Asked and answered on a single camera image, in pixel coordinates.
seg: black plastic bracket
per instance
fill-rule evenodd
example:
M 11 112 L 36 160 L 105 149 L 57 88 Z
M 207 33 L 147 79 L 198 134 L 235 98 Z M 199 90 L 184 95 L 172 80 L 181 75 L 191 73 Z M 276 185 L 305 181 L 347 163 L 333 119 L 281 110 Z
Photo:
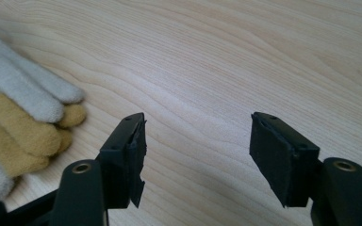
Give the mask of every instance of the black plastic bracket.
M 315 226 L 362 225 L 362 167 L 319 159 L 320 148 L 272 115 L 252 115 L 250 155 L 283 206 L 313 200 Z
M 107 209 L 138 207 L 146 155 L 143 113 L 124 118 L 95 160 L 64 171 L 58 190 L 8 213 L 0 202 L 0 225 L 108 225 Z

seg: screw hole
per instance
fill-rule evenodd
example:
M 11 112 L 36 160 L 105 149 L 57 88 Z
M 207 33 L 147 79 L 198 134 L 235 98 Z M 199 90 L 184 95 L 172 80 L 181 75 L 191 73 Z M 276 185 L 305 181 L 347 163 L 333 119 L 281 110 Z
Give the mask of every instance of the screw hole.
M 334 166 L 340 170 L 353 172 L 356 171 L 356 167 L 345 161 L 335 161 Z
M 78 164 L 77 166 L 73 167 L 72 172 L 79 174 L 79 173 L 84 173 L 90 169 L 91 169 L 91 164 L 81 163 L 81 164 Z

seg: glove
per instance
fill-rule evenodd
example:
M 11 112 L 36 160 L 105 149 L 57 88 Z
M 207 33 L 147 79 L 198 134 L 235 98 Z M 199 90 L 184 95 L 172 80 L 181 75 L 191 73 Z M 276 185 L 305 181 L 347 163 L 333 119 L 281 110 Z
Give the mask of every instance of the glove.
M 63 104 L 83 99 L 81 89 L 17 55 L 0 41 L 0 91 L 36 121 L 58 122 Z
M 12 179 L 48 166 L 86 116 L 81 89 L 18 56 L 0 41 L 0 200 Z

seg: wood grain surface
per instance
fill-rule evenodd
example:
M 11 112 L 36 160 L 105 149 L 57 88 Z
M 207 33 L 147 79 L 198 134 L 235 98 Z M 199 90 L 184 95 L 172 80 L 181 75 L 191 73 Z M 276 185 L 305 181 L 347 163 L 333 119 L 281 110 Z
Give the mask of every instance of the wood grain surface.
M 56 189 L 137 112 L 146 186 L 140 209 L 109 211 L 110 225 L 311 225 L 249 155 L 255 111 L 321 160 L 362 165 L 362 0 L 0 0 L 0 39 L 85 90 L 88 110 L 71 149 L 19 180 L 9 210 Z

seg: light wood tabletop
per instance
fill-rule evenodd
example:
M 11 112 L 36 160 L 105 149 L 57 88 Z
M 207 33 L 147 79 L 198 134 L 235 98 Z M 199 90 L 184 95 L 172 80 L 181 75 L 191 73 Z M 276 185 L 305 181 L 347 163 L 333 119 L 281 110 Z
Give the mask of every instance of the light wood tabletop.
M 140 208 L 110 225 L 311 225 L 249 155 L 275 115 L 362 165 L 362 0 L 0 0 L 0 39 L 86 92 L 72 147 L 24 176 L 8 210 L 58 187 L 119 121 L 144 112 Z

